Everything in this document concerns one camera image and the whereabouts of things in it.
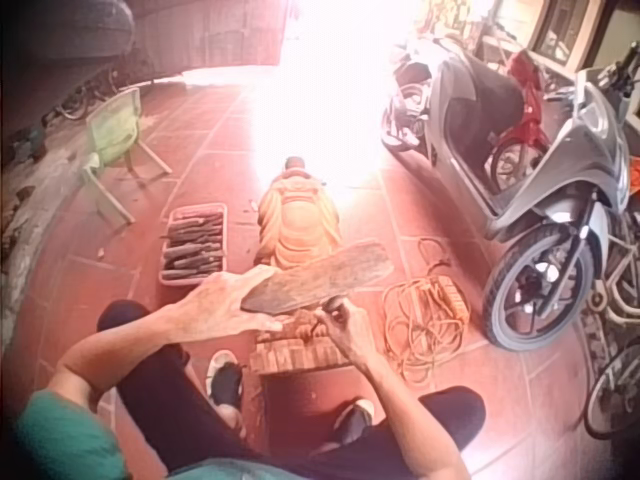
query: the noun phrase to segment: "red tile floor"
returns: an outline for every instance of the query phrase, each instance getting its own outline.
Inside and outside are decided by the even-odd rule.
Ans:
[[[173,208],[225,202],[229,270],[248,270],[258,245],[252,201],[260,200],[285,155],[296,153],[293,148],[303,153],[315,148],[320,153],[318,158],[311,155],[309,170],[327,180],[340,210],[345,243],[375,237],[393,260],[392,275],[353,296],[369,310],[379,337],[385,286],[424,274],[419,237],[445,240],[453,262],[450,273],[468,296],[473,316],[463,350],[437,368],[429,389],[416,393],[467,385],[484,397],[486,424],[463,454],[474,479],[599,478],[598,459],[606,458],[608,445],[588,438],[579,422],[588,369],[577,323],[540,351],[517,354],[489,345],[476,322],[494,260],[443,186],[430,174],[419,184],[383,150],[375,131],[369,132],[365,150],[356,150],[344,136],[335,137],[333,144],[313,144],[313,135],[296,125],[298,117],[279,111],[267,98],[262,88],[270,79],[265,73],[241,85],[161,85],[143,96],[143,137],[173,174],[158,176],[153,165],[136,157],[137,178],[125,169],[104,175],[109,190],[137,219],[126,228],[97,214],[84,190],[70,195],[47,233],[3,362],[10,385],[5,399],[9,392],[19,406],[31,391],[42,388],[65,349],[95,330],[98,315],[110,301],[131,298],[157,308],[185,294],[157,282],[160,235]],[[338,117],[335,125],[340,128],[349,121]],[[289,124],[289,133],[298,137],[270,134],[274,125],[282,124]],[[323,135],[330,127],[323,127]],[[252,335],[244,334],[187,348],[204,380],[217,349],[230,348],[247,362],[251,346]],[[373,395],[349,368],[264,384],[250,374],[246,377],[243,409],[249,442],[276,453],[291,453],[289,444],[298,438],[299,446],[310,448],[340,405],[357,395]],[[164,473],[115,392],[102,400],[99,414],[115,430],[136,478]],[[292,422],[292,416],[317,428],[307,429],[303,439],[300,422]],[[315,438],[309,440],[309,432]]]

